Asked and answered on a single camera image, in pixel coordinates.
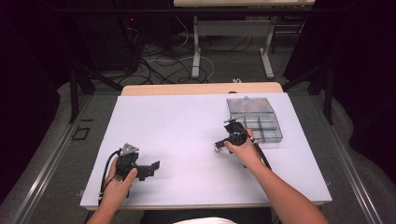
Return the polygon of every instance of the metal desk leg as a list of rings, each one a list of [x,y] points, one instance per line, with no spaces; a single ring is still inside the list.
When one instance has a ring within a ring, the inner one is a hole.
[[[271,40],[274,35],[275,25],[276,17],[272,17],[270,24],[268,25],[264,49],[260,49],[260,55],[262,56],[262,65],[264,65],[265,75],[268,79],[274,79],[274,72],[272,70],[270,60],[268,59],[268,51],[271,48]]]
[[[192,61],[191,77],[199,76],[199,63],[201,59],[201,49],[199,48],[198,18],[194,16],[194,58]]]

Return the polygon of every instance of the clear plastic box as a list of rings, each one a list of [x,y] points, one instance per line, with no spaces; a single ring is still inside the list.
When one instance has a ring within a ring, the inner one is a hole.
[[[283,136],[274,109],[266,98],[227,99],[231,119],[253,131],[259,143],[279,143]]]

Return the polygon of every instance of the white table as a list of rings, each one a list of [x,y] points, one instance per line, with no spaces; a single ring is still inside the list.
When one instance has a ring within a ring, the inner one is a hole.
[[[217,90],[221,85],[207,84],[203,89]],[[240,84],[226,86],[237,90],[235,85]],[[257,90],[257,84],[250,85],[248,92]],[[200,88],[177,86],[192,92]],[[286,93],[171,93],[118,98],[80,205],[97,208],[106,160],[128,142],[140,148],[137,164],[161,161],[161,167],[155,176],[134,182],[120,209],[271,206],[254,176],[235,155],[226,149],[216,153],[213,148],[215,142],[227,137],[223,128],[223,121],[229,118],[226,99],[245,96],[266,97],[276,112],[283,140],[261,145],[273,171],[311,202],[330,202],[332,197]]]
[[[175,0],[175,7],[278,7],[313,5],[315,0]],[[199,76],[201,49],[200,35],[251,35],[265,36],[264,48],[260,49],[262,64],[268,79],[274,78],[268,51],[276,25],[276,17],[270,21],[198,21],[194,17],[194,57],[192,62],[192,77]]]

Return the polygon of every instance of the black cable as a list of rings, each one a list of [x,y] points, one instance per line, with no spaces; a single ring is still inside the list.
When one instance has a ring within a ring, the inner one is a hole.
[[[247,137],[250,139],[251,143],[253,143],[253,146],[256,148],[256,151],[259,152],[260,157],[262,157],[262,161],[264,162],[264,164],[268,167],[268,169],[271,169],[270,163],[268,162],[267,158],[265,157],[264,153],[262,152],[262,149],[260,148],[259,144],[257,143],[257,140],[251,136],[250,134],[248,134],[248,132],[244,129],[241,129],[237,126],[234,126],[235,128],[239,129],[240,131],[242,131],[243,133],[245,133],[247,135]]]
[[[154,62],[155,62],[156,64],[158,64],[159,66],[168,67],[168,66],[173,66],[173,65],[176,65],[176,64],[178,64],[178,63],[181,63],[180,57],[179,57],[178,55],[177,55],[177,57],[171,57],[171,58],[172,58],[171,61],[162,60],[162,59],[160,59],[161,56],[162,56],[162,55],[159,55],[159,56],[154,60]]]
[[[157,57],[156,60],[159,60],[159,57],[161,57],[161,56],[168,56],[170,58],[176,58],[176,59],[180,59],[181,58],[180,54],[178,54],[178,53],[176,53],[176,52],[174,52],[172,50],[169,50],[167,48],[162,48],[161,46],[156,46],[156,49],[151,50],[151,51],[153,51],[154,53],[146,54],[146,55],[144,55],[144,57],[152,57],[152,56],[157,55],[158,57]],[[156,62],[156,63],[158,65],[163,65],[163,66],[172,65],[172,64],[159,64],[158,62]]]
[[[202,42],[203,41],[206,41],[206,42],[208,42],[209,43],[209,46],[208,47],[204,47],[204,46],[202,46]],[[201,48],[201,49],[209,49],[210,47],[212,47],[212,41],[210,41],[210,39],[200,39],[199,40],[199,47]]]
[[[90,218],[92,217],[93,213],[95,213],[95,212],[94,211],[89,211],[88,212],[87,216],[85,217],[84,224],[86,224],[90,220]]]
[[[250,37],[250,41],[249,41],[248,45],[246,47],[244,47],[243,49],[236,49],[239,46],[241,46],[242,43],[244,43],[245,40],[248,39],[248,37]],[[202,49],[202,51],[208,51],[208,52],[242,52],[242,51],[250,48],[252,42],[253,42],[253,36],[247,35],[247,36],[245,36],[244,39],[242,39],[241,42],[239,42],[239,44],[237,44],[235,47],[233,47],[231,49]]]
[[[273,221],[273,224],[276,224],[276,222],[279,220],[279,216],[276,216],[276,218]]]
[[[107,188],[108,184],[120,173],[120,171],[118,171],[116,174],[114,174],[113,176],[111,176],[111,178],[108,180],[108,182],[105,184],[105,186],[103,187],[103,192],[105,192],[105,189]]]
[[[181,68],[181,69],[179,69],[178,71],[181,71],[181,70],[183,70],[183,69],[186,69],[187,75],[190,77],[190,76],[191,76],[191,73],[190,73],[189,67],[186,66],[186,64],[182,63],[181,61],[179,61],[179,63],[180,63],[184,68]]]
[[[111,155],[108,157],[107,162],[106,162],[106,166],[105,166],[105,170],[103,171],[103,176],[102,176],[102,182],[100,184],[100,195],[99,195],[99,199],[98,199],[98,206],[100,205],[100,203],[102,202],[102,197],[103,197],[103,193],[105,191],[105,181],[106,181],[106,175],[107,175],[107,168],[108,165],[110,164],[111,158],[113,158],[113,156],[120,154],[120,150],[117,150],[113,153],[111,153]]]
[[[162,74],[160,74],[159,72],[157,72],[156,70],[154,70],[154,69],[149,65],[149,63],[148,63],[146,60],[141,59],[140,61],[141,61],[141,63],[142,63],[144,66],[147,67],[147,69],[152,73],[152,75],[154,75],[156,78],[158,78],[158,79],[161,81],[161,83],[166,82],[166,83],[168,83],[168,84],[176,84],[175,82],[169,80],[168,78],[164,77]]]
[[[162,47],[156,45],[150,47],[146,47],[145,45],[143,49],[144,49],[142,52],[143,57],[151,57],[154,55],[161,54],[164,51]]]
[[[119,81],[119,84],[121,84],[122,81],[124,81],[125,79],[130,78],[130,77],[142,77],[142,78],[145,79],[145,81],[144,81],[144,82],[141,82],[141,83],[139,83],[139,84],[137,84],[137,85],[144,85],[144,84],[146,84],[146,83],[148,83],[148,82],[149,82],[149,84],[153,85],[154,83],[149,79],[150,76],[151,76],[151,73],[148,73],[148,77],[144,77],[144,76],[128,76],[128,77],[124,77],[124,78],[122,78],[122,79]]]
[[[164,44],[158,42],[156,39],[152,38],[150,35],[144,34],[144,36],[145,36],[146,39],[149,39],[149,40],[150,40],[150,43],[153,43],[153,44],[157,45],[157,47],[158,47],[159,49],[162,49],[162,52],[172,52],[171,49],[169,49],[169,48],[168,48],[167,46],[165,46]]]
[[[198,67],[200,70],[203,70],[205,73],[204,73],[204,76],[205,76],[205,79],[204,80],[199,80],[199,78],[198,77],[191,77],[191,74],[189,73],[189,75],[187,76],[187,77],[180,77],[180,78],[178,78],[177,79],[177,82],[179,82],[179,83],[185,83],[185,82],[187,82],[187,81],[189,81],[189,80],[194,80],[194,81],[197,81],[198,83],[206,83],[206,82],[208,82],[208,80],[207,80],[207,71],[204,69],[204,68],[202,68],[202,67]]]

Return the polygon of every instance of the person's right hand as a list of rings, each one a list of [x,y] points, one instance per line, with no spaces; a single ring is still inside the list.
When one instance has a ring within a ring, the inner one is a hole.
[[[247,129],[247,133],[253,136],[253,131],[250,129]],[[247,141],[241,146],[235,146],[228,141],[225,141],[224,145],[233,152],[249,170],[255,165],[263,165],[262,158],[249,138],[247,138]]]

